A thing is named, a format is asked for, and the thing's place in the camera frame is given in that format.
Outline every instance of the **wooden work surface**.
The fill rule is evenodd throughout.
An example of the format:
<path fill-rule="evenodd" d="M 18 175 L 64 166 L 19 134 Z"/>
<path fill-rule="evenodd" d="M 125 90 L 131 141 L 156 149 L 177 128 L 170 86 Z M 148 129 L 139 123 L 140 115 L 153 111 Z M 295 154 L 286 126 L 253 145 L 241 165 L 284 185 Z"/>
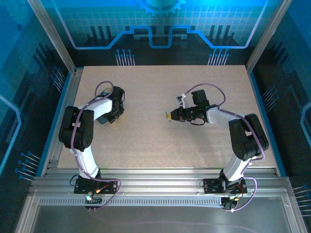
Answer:
<path fill-rule="evenodd" d="M 213 124 L 193 126 L 166 119 L 166 111 L 179 107 L 176 97 L 199 83 L 212 83 L 225 92 L 227 100 L 222 108 L 260 117 L 245 66 L 85 67 L 74 106 L 91 100 L 97 84 L 105 80 L 123 88 L 126 99 L 125 112 L 118 121 L 94 122 L 91 148 L 100 168 L 226 166 L 233 154 L 229 131 Z M 223 100 L 217 89 L 201 88 L 210 104 Z M 186 99 L 193 105 L 190 94 Z M 266 157 L 253 166 L 276 167 L 271 147 Z M 77 167 L 65 147 L 58 167 Z"/>

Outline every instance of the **blue illuminated wall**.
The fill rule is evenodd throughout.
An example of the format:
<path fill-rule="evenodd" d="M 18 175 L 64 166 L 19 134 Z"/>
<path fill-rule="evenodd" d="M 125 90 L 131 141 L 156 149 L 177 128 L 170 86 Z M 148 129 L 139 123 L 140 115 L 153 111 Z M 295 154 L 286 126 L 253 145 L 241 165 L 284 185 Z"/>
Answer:
<path fill-rule="evenodd" d="M 308 188 L 311 186 L 310 11 L 311 1 L 293 0 L 254 69 L 286 173 L 293 187 L 306 183 Z M 304 219 L 311 231 L 310 218 Z"/>
<path fill-rule="evenodd" d="M 246 64 L 278 3 L 43 1 L 77 66 Z"/>
<path fill-rule="evenodd" d="M 0 0 L 0 51 L 0 231 L 13 232 L 68 71 L 26 0 Z"/>

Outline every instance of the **blue line graphic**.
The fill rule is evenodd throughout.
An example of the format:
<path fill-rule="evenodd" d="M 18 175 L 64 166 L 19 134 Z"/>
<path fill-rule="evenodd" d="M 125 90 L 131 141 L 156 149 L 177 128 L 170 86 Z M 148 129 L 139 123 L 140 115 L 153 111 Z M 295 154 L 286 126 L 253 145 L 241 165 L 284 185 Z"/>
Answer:
<path fill-rule="evenodd" d="M 266 1 L 265 5 L 263 6 L 262 10 L 261 10 L 261 13 L 260 15 L 258 16 L 258 19 L 256 20 L 256 23 L 247 39 L 247 42 L 244 46 L 215 46 L 215 45 L 212 45 L 212 43 L 203 35 L 203 33 L 199 30 L 191 30 L 191 25 L 174 25 L 174 26 L 171 26 L 170 29 L 169 29 L 169 43 L 168 45 L 153 45 L 153 42 L 152 42 L 152 31 L 151 31 L 151 27 L 150 26 L 145 26 L 145 25 L 141 25 L 141 26 L 130 26 L 130 30 L 129 31 L 122 31 L 120 32 L 116 38 L 114 38 L 111 43 L 108 45 L 108 46 L 94 46 L 94 47 L 78 47 L 75 45 L 71 35 L 70 35 L 70 32 L 65 24 L 65 21 L 64 19 L 62 18 L 55 2 L 52 0 L 53 4 L 54 4 L 54 7 L 55 7 L 55 10 L 59 16 L 59 19 L 61 20 L 63 26 L 64 26 L 64 29 L 66 31 L 66 34 L 72 44 L 72 46 L 76 49 L 76 50 L 108 50 L 110 49 L 123 35 L 127 35 L 127 34 L 134 34 L 134 30 L 135 29 L 147 29 L 148 30 L 148 36 L 149 36 L 149 46 L 153 49 L 168 49 L 172 46 L 172 38 L 173 38 L 173 30 L 174 29 L 187 29 L 187 33 L 189 34 L 198 34 L 212 49 L 245 49 L 248 47 L 256 29 L 257 29 L 257 26 L 262 18 L 262 15 L 264 13 L 264 10 L 266 9 L 267 7 L 267 4 L 268 4 L 268 1 Z"/>
<path fill-rule="evenodd" d="M 306 117 L 306 111 L 311 108 L 311 102 L 309 102 L 306 106 L 303 107 L 302 109 L 302 113 L 301 113 L 301 118 L 300 118 L 300 125 L 301 125 L 301 128 L 302 128 L 302 131 L 309 143 L 309 146 L 311 147 L 311 138 L 310 138 L 310 135 L 308 134 L 308 131 L 307 131 L 307 128 L 305 126 L 305 123 L 304 123 L 304 120 L 305 120 L 305 117 Z"/>
<path fill-rule="evenodd" d="M 8 157 L 10 155 L 11 149 L 12 149 L 12 147 L 14 145 L 15 140 L 16 140 L 16 137 L 17 137 L 17 134 L 19 132 L 19 129 L 21 127 L 21 119 L 20 119 L 20 114 L 19 114 L 19 110 L 18 110 L 17 107 L 15 107 L 12 103 L 10 103 L 2 95 L 0 95 L 0 100 L 2 100 L 6 105 L 9 106 L 9 108 L 11 108 L 15 112 L 16 118 L 17 118 L 17 127 L 16 127 L 16 129 L 14 131 L 14 134 L 12 136 L 11 142 L 10 142 L 10 144 L 8 146 L 8 149 L 5 152 L 4 158 L 3 158 L 2 162 L 1 162 L 1 165 L 0 165 L 0 176 L 1 176 L 1 174 L 3 172 L 3 169 L 4 169 L 4 166 L 6 164 L 6 161 L 8 160 Z"/>

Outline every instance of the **gear graphic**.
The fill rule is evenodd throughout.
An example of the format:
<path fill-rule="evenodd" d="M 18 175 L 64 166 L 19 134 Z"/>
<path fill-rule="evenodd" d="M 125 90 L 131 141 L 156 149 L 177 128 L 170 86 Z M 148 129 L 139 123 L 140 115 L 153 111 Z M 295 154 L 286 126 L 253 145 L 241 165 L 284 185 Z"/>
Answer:
<path fill-rule="evenodd" d="M 27 18 L 28 7 L 26 0 L 0 0 L 0 5 L 4 5 L 7 11 L 17 23 L 21 23 Z"/>
<path fill-rule="evenodd" d="M 136 0 L 136 4 L 140 5 L 141 10 L 146 13 L 151 13 L 152 16 L 158 15 L 159 17 L 169 13 L 175 14 L 175 10 L 181 9 L 181 4 L 185 4 L 185 0 Z"/>

